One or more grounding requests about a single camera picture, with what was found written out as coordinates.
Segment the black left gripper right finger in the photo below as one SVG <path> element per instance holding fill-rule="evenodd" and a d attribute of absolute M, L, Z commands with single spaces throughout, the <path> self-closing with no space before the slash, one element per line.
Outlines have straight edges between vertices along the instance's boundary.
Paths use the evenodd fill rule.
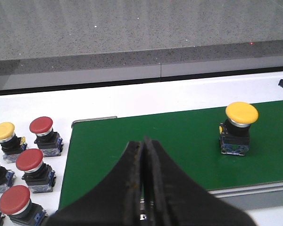
<path fill-rule="evenodd" d="M 254 226 L 244 211 L 210 194 L 168 155 L 162 144 L 144 138 L 143 185 L 151 226 Z"/>

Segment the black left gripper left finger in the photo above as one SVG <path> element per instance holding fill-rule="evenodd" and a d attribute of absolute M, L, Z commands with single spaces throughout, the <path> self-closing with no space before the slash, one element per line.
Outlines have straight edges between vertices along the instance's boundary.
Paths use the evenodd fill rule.
<path fill-rule="evenodd" d="M 139 226 L 141 142 L 128 142 L 112 170 L 87 194 L 51 215 L 48 226 Z"/>

